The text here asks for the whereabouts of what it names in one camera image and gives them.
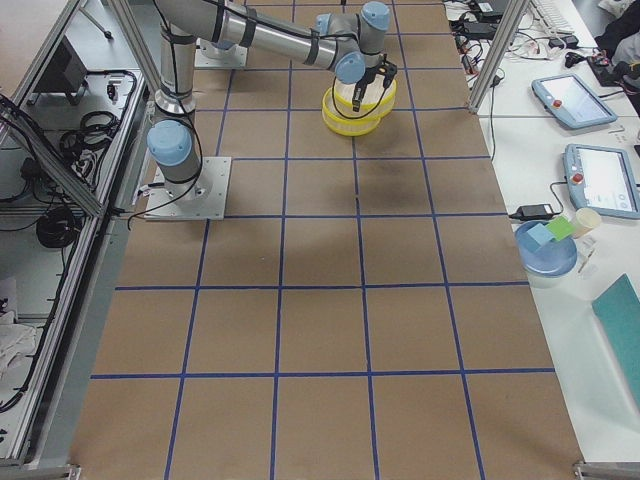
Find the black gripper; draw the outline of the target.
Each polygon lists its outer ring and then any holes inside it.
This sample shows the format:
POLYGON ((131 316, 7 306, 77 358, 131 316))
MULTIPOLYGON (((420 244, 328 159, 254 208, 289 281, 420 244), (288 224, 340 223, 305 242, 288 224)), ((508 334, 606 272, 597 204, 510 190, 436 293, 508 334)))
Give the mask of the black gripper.
POLYGON ((397 71, 397 65, 387 59, 387 54, 383 54, 373 67, 367 67, 363 78, 354 85, 351 99, 352 110, 359 111, 361 109, 367 86, 372 84, 378 76, 382 77, 383 88, 388 89, 395 79, 397 71))

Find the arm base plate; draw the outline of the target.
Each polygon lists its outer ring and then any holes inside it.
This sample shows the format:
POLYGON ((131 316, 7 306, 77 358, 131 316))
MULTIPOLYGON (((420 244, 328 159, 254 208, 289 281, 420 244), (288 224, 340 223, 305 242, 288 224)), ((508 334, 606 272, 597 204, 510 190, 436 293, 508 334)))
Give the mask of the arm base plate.
POLYGON ((161 186, 150 191, 143 217, 157 221, 223 220, 231 167, 230 157, 205 157, 200 176, 191 186, 190 182, 166 182, 157 166, 154 182, 161 186))
POLYGON ((196 48, 195 69, 199 70, 238 70, 247 63, 246 47, 232 45, 229 49, 201 43, 196 48))

